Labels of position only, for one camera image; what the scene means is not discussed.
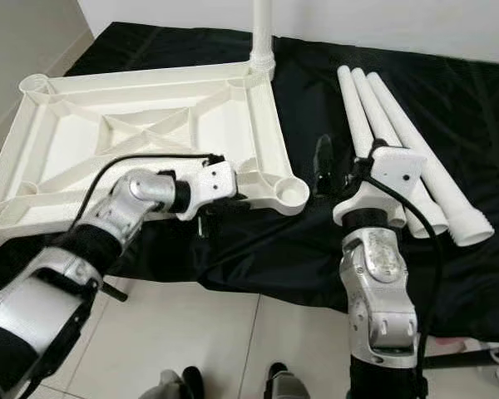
white plastic pipe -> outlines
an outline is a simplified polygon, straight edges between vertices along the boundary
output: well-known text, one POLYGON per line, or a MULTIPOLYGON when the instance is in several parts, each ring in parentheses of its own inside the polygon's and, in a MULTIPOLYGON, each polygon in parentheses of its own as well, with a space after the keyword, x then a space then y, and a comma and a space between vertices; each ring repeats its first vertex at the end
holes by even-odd
POLYGON ((427 157, 422 177, 432 196, 442 207, 449 223, 449 233, 455 243, 459 247, 466 247, 492 237, 494 229, 486 216, 469 203, 381 77, 372 72, 368 75, 368 80, 400 141, 427 157))
MULTIPOLYGON (((379 139, 385 140, 388 145, 402 147, 398 135, 379 104, 377 97, 373 93, 363 70, 355 68, 353 69, 352 75, 355 86, 357 87, 357 93, 360 96, 360 101, 368 116, 369 123, 372 126, 373 135, 379 139)), ((427 218, 436 234, 441 234, 447 230, 447 219, 443 214, 442 209, 431 199, 431 196, 421 180, 416 184, 416 188, 411 194, 410 201, 427 218)), ((408 209, 405 209, 405 214, 407 216, 408 229, 413 237, 416 239, 428 238, 429 235, 419 219, 408 209)))
POLYGON ((253 1, 253 48, 249 65, 253 71, 274 78, 275 59, 272 50, 272 0, 253 1))
MULTIPOLYGON (((360 158, 368 158, 369 151, 372 149, 373 135, 348 66, 342 65, 338 69, 338 82, 342 92, 343 105, 348 115, 355 155, 360 158)), ((389 215, 388 218, 394 227, 402 228, 407 223, 402 206, 398 206, 395 214, 389 215)))

white wall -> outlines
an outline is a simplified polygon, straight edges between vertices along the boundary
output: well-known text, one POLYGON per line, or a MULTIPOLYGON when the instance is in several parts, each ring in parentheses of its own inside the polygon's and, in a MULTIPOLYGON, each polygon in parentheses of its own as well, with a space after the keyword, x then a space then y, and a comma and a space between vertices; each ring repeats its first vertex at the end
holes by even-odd
POLYGON ((37 72, 62 74, 91 40, 76 0, 0 0, 0 145, 18 83, 37 72))
MULTIPOLYGON (((79 0, 97 36, 111 21, 251 29, 250 0, 79 0)), ((499 62, 499 0, 274 0, 274 33, 499 62)))

white tiled floor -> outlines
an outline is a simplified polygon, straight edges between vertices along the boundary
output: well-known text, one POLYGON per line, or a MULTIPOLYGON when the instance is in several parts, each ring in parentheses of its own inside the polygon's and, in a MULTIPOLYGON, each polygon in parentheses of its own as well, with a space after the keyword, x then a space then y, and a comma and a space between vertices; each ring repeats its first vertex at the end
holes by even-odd
MULTIPOLYGON (((345 398, 343 314, 197 283, 120 279, 118 287, 129 300, 99 295, 81 341, 35 399, 134 399, 157 384, 162 369, 189 365, 204 373, 208 399, 260 399, 266 370, 278 360, 312 398, 345 398)), ((499 387, 473 368, 430 371, 427 378, 433 399, 499 399, 499 387)))

black fabric sheet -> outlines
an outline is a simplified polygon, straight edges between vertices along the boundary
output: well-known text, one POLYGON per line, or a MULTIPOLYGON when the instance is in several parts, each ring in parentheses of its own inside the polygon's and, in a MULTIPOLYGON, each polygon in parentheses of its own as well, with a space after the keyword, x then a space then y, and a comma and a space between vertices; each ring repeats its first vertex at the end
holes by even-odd
MULTIPOLYGON (((245 61, 250 34, 111 24, 68 75, 245 61)), ((469 200, 492 222, 485 243, 457 248, 442 236, 447 265, 434 333, 499 342, 499 65, 406 52, 276 38, 274 95, 294 173, 314 184, 317 140, 333 142, 335 175, 353 150, 338 88, 342 64, 378 71, 469 200)), ((115 273, 157 281, 197 280, 217 290, 263 293, 292 303, 347 310, 338 278, 342 231, 334 199, 311 199, 283 217, 256 210, 215 218, 210 240, 196 222, 148 223, 115 273)), ((403 237, 409 294, 420 315, 435 254, 428 241, 403 237)), ((49 240, 13 239, 0 248, 0 287, 49 240)))

white plastic tray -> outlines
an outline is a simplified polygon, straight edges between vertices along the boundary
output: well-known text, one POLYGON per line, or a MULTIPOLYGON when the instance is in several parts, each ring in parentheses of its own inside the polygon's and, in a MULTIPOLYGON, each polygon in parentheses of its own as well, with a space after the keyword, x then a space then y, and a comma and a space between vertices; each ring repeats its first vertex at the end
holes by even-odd
MULTIPOLYGON (((294 177, 266 74, 248 63, 50 79, 32 75, 0 154, 0 245, 68 228, 97 171, 132 153, 224 155, 253 208, 297 214, 309 188, 294 177)), ((134 167, 181 177, 201 160, 129 160, 111 168, 91 205, 134 167)))

